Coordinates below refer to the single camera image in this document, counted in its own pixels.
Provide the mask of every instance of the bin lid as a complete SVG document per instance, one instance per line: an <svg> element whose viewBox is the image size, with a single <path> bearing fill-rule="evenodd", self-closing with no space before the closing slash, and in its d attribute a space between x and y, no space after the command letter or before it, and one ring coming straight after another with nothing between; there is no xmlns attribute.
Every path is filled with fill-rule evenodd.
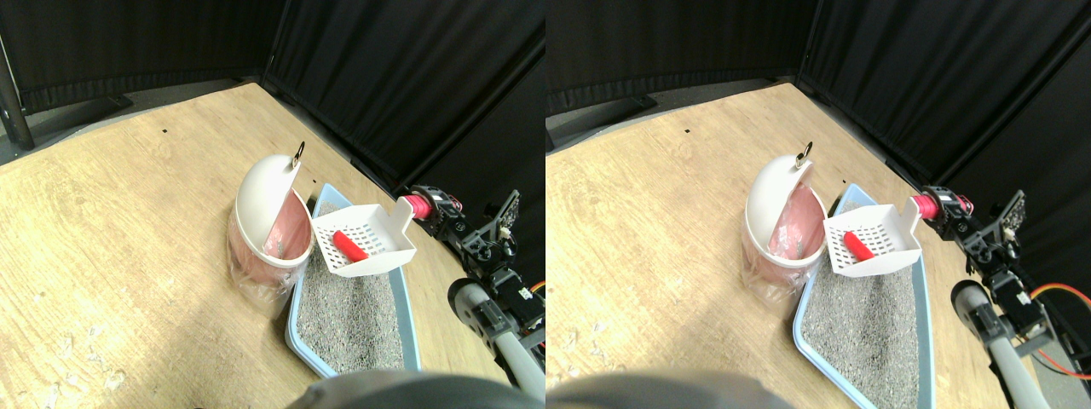
<svg viewBox="0 0 1091 409"><path fill-rule="evenodd" d="M265 240L280 214L285 197L291 192L291 183L299 173L299 156L302 153L301 143L296 156L266 156L254 164L242 178L235 202L239 229L253 249L265 246Z"/></svg>
<svg viewBox="0 0 1091 409"><path fill-rule="evenodd" d="M811 146L808 143L802 154L779 156L770 160L751 185L746 197L746 222L764 251L769 250L769 239L788 204L788 197L814 166L807 159Z"/></svg>

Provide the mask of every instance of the orange cable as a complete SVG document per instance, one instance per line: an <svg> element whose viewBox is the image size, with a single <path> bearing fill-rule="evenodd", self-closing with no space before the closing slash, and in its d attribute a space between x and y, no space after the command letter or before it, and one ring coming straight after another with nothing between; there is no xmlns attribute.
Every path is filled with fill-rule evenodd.
<svg viewBox="0 0 1091 409"><path fill-rule="evenodd" d="M1088 296L1084 296L1082 292L1080 292L1080 290L1077 290L1077 289L1075 289L1075 288L1072 288L1070 286L1067 286L1067 285L1064 285L1064 284L1059 284L1059 282L1051 282L1051 284L1044 285L1042 287L1035 288L1033 291L1030 292L1030 298L1032 298L1032 299L1033 298L1038 298L1039 294L1041 294L1043 291L1046 291L1046 290L1065 290L1065 291L1068 291L1068 292L1074 293L1077 297L1079 297L1081 300L1083 300L1084 303L1088 304L1088 308L1091 308L1091 299L1089 299ZM1057 361L1054 361L1053 358L1050 358L1050 356L1045 354L1045 352L1043 352L1041 349L1038 350L1038 353L1041 353L1042 358L1045 358L1046 361L1050 361L1050 363L1052 363L1054 366L1056 366L1058 370L1060 370L1060 372L1064 372L1066 375L1069 375L1069 376L1072 376L1072 377L1077 377L1077 378L1080 378L1080 380L1084 380L1084 381L1091 381L1091 375L1086 375L1086 374L1081 374L1081 373L1076 373L1076 372L1069 371L1067 368L1062 366L1059 363L1057 363Z"/></svg>

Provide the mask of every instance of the metal pole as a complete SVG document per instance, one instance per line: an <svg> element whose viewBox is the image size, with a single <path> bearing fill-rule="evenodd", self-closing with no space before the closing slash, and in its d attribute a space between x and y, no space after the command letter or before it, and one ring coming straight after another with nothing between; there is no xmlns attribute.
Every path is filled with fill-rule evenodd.
<svg viewBox="0 0 1091 409"><path fill-rule="evenodd" d="M19 101L15 81L8 68L8 52L3 49L2 40L0 57L3 57L3 61L0 61L0 119L8 130L8 140L24 151L31 151L34 148L34 139L31 136L31 128L26 125L26 118L23 117L23 105Z"/></svg>

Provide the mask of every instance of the metal ring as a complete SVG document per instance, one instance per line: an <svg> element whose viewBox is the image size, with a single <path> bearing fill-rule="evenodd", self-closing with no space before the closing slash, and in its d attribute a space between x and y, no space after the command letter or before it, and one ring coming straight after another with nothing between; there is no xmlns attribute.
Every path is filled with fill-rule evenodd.
<svg viewBox="0 0 1091 409"><path fill-rule="evenodd" d="M803 161L807 159L807 155L811 155L811 146L814 142L807 142L807 147L803 148L803 153L795 156L795 169L803 167Z"/></svg>
<svg viewBox="0 0 1091 409"><path fill-rule="evenodd" d="M297 151L296 152L296 156L291 158L291 167L292 168L296 168L297 166L299 166L299 157L301 155L303 155L303 145L305 145L305 144L307 144L307 142L300 142L299 143L299 151Z"/></svg>

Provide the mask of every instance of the plastic bag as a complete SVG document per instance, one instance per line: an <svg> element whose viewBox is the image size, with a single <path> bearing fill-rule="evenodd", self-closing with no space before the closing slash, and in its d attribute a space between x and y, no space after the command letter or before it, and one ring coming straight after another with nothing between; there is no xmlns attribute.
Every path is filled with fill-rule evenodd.
<svg viewBox="0 0 1091 409"><path fill-rule="evenodd" d="M769 238L769 254L787 260L803 260L820 251L825 240L822 224L824 214L825 210L811 188L803 183L796 184ZM770 310L787 318L799 302L803 286L811 278L814 264L798 268L777 265L754 245L746 232L745 219L742 239L743 285Z"/></svg>
<svg viewBox="0 0 1091 409"><path fill-rule="evenodd" d="M232 208L227 222L231 280L259 311L275 318L284 311L289 290L307 269L307 260L295 266L278 267L259 258L242 238L235 212ZM276 258L293 260L311 248L311 239L307 207L289 192L262 250Z"/></svg>

